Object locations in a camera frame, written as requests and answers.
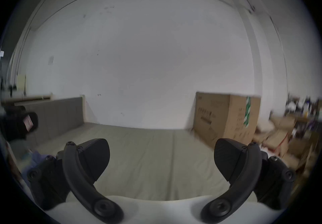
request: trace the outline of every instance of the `black bracket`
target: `black bracket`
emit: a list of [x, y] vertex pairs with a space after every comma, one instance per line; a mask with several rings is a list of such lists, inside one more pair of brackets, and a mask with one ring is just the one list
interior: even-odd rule
[[104, 223], [119, 223], [123, 211], [115, 202], [101, 195], [91, 184], [91, 178], [84, 171], [74, 142], [67, 142], [64, 148], [62, 167], [66, 181], [78, 201], [95, 217]]
[[[226, 147], [224, 144], [225, 140], [226, 139], [219, 139], [217, 141], [217, 150]], [[258, 178], [260, 177], [260, 170], [262, 166], [260, 148], [257, 143], [251, 142], [243, 150], [246, 150], [246, 158], [242, 171], [228, 191], [203, 207], [201, 211], [201, 219], [203, 222], [219, 223], [223, 221], [233, 214], [247, 200], [249, 195], [254, 190]]]

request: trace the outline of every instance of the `clutter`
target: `clutter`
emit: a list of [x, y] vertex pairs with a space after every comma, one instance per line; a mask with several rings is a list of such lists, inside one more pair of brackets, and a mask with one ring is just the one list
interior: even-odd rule
[[276, 130], [266, 140], [262, 142], [263, 146], [270, 149], [276, 155], [283, 157], [288, 150], [287, 131]]
[[267, 133], [267, 132], [273, 131], [275, 129], [275, 126], [273, 122], [271, 122], [270, 120], [259, 118], [257, 121], [256, 129], [260, 133]]
[[293, 101], [291, 101], [288, 105], [286, 105], [286, 109], [289, 111], [296, 111], [296, 104]]
[[283, 162], [292, 170], [297, 170], [300, 160], [294, 155], [285, 153], [282, 157]]
[[252, 141], [260, 110], [260, 97], [196, 93], [194, 131], [210, 147], [219, 138], [245, 145]]
[[268, 133], [255, 133], [253, 136], [253, 141], [255, 141], [256, 143], [258, 143], [259, 145], [265, 141], [270, 135], [272, 135], [275, 131], [271, 131]]
[[306, 141], [299, 138], [293, 138], [288, 143], [288, 152], [290, 154], [295, 155], [298, 158], [302, 157], [302, 154], [304, 153], [304, 149], [306, 147]]
[[292, 133], [296, 119], [294, 117], [279, 117], [272, 115], [270, 121], [273, 122], [276, 129], [286, 130], [289, 133]]
[[314, 102], [310, 97], [294, 97], [289, 94], [285, 113], [293, 113], [304, 118], [315, 117], [319, 114], [321, 105], [319, 99]]

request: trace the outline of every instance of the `white wall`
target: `white wall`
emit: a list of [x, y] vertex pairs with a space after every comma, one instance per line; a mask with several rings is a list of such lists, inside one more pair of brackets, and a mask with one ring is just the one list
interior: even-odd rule
[[322, 45], [301, 0], [262, 0], [278, 30], [284, 51], [288, 91], [296, 96], [322, 96]]
[[254, 12], [249, 15], [262, 66], [262, 100], [260, 117], [272, 110], [283, 115], [287, 101], [287, 75], [284, 52], [266, 6], [261, 0], [248, 0]]
[[85, 94], [97, 123], [188, 128], [196, 91], [254, 94], [252, 51], [231, 0], [76, 0], [26, 44], [27, 94]]

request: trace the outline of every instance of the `cardboard box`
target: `cardboard box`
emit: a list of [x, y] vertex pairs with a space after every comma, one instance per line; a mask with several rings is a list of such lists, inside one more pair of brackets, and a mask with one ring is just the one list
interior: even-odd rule
[[265, 141], [263, 141], [262, 144], [276, 155], [283, 157], [288, 150], [287, 133], [288, 132], [285, 130], [276, 130]]
[[270, 117], [271, 122], [275, 125], [276, 129], [286, 130], [289, 134], [292, 134], [292, 131], [295, 127], [296, 119], [294, 117], [279, 117], [272, 115]]
[[265, 141], [273, 133], [275, 133], [275, 130], [273, 130], [271, 132], [268, 132], [268, 133], [255, 133], [254, 137], [253, 137], [253, 141], [255, 141], [258, 144], [261, 144], [263, 141]]
[[211, 148], [219, 138], [247, 145], [254, 136], [259, 110], [259, 97], [197, 92], [193, 129]]
[[296, 158], [294, 155], [286, 153], [282, 157], [283, 162], [292, 170], [297, 170], [300, 159]]
[[296, 137], [292, 138], [292, 140], [288, 143], [288, 152], [298, 158], [301, 158], [307, 146], [307, 142], [308, 141], [305, 139], [299, 139]]

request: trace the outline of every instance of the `label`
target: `label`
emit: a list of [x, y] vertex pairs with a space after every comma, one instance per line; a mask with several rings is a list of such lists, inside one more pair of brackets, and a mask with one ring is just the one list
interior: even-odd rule
[[24, 118], [23, 120], [24, 125], [26, 126], [26, 130], [29, 132], [29, 130], [33, 127], [33, 122], [30, 119], [30, 116], [28, 115], [27, 117]]

